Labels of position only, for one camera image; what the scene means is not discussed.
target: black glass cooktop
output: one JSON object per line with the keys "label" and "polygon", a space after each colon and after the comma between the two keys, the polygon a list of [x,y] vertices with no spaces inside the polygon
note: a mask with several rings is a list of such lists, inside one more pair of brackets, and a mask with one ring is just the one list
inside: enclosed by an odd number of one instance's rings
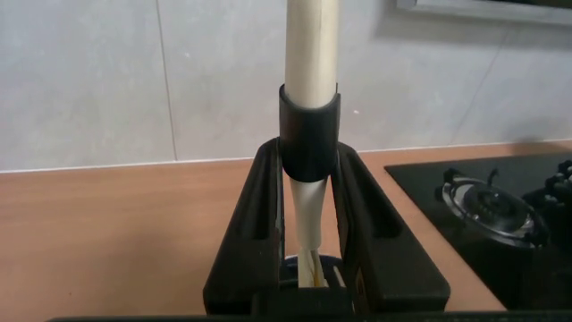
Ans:
{"label": "black glass cooktop", "polygon": [[[515,234],[521,232],[523,239],[530,237],[527,234],[539,223],[526,219],[528,210],[511,208],[504,192],[521,200],[524,194],[544,187],[546,179],[557,172],[558,164],[567,159],[572,159],[572,153],[394,165],[386,170],[505,307],[572,309],[572,256],[563,251],[566,246],[555,247],[554,241],[544,242],[545,238],[540,238],[539,242],[533,242],[532,238],[529,239],[532,242],[511,242],[517,237],[502,231],[514,232],[516,224],[522,225],[524,228],[516,230]],[[472,194],[482,203],[475,212],[480,216],[469,218],[471,225],[467,224],[469,220],[462,212],[451,207],[451,203],[456,202],[454,199],[448,205],[439,196],[445,187],[444,174],[451,168],[462,174],[463,180],[467,177],[483,181],[477,185],[468,184],[462,191],[467,195],[465,203],[474,197]],[[494,176],[493,193],[489,193],[486,191],[487,178],[494,169],[498,170],[498,175]],[[470,203],[466,206],[469,210],[475,207]],[[569,210],[551,209],[551,212],[556,211]],[[531,214],[538,213],[532,209]],[[507,214],[514,217],[502,225],[492,225],[492,220],[506,219]],[[572,213],[569,216],[568,213],[549,215],[572,218]],[[572,221],[565,223],[570,223],[569,227],[560,222],[547,230],[554,230],[554,236],[572,236]],[[568,238],[564,243],[572,242]]]}

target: wall tile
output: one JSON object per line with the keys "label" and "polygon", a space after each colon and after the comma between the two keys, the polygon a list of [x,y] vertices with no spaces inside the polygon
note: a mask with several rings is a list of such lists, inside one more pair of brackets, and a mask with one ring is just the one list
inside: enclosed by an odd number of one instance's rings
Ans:
{"label": "wall tile", "polygon": [[449,144],[505,24],[343,4],[341,139],[358,149]]}
{"label": "wall tile", "polygon": [[[285,3],[159,1],[179,159],[250,157],[278,134]],[[447,144],[506,29],[388,3],[341,2],[341,140],[359,149]]]}
{"label": "wall tile", "polygon": [[516,25],[452,143],[572,137],[572,32]]}
{"label": "wall tile", "polygon": [[159,1],[178,157],[251,157],[278,135],[285,1]]}
{"label": "wall tile", "polygon": [[0,12],[0,170],[173,160],[155,1]]}

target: black plastic collar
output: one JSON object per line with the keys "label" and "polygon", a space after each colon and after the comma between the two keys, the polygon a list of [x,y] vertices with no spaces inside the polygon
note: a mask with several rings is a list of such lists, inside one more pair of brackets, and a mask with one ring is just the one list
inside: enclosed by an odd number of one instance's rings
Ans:
{"label": "black plastic collar", "polygon": [[292,103],[280,87],[280,151],[286,173],[299,182],[317,182],[336,165],[340,94],[318,108]]}

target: cream pole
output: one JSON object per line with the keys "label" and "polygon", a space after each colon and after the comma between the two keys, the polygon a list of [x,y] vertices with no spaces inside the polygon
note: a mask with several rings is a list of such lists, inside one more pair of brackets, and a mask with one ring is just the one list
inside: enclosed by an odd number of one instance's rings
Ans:
{"label": "cream pole", "polygon": [[[288,0],[284,91],[298,106],[319,108],[336,94],[338,11],[338,0]],[[300,245],[299,287],[326,286],[318,255],[326,181],[290,178]]]}

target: kitchen counter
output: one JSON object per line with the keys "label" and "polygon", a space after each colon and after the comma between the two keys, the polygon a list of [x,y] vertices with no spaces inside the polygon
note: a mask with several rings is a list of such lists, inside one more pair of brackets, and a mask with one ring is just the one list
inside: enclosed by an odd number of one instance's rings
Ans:
{"label": "kitchen counter", "polygon": [[[548,153],[572,141],[362,154],[450,284],[447,310],[502,305],[384,171],[385,165]],[[202,288],[251,161],[0,174],[0,320],[203,314]],[[285,182],[286,251],[297,243]],[[324,254],[340,255],[332,193]]]}

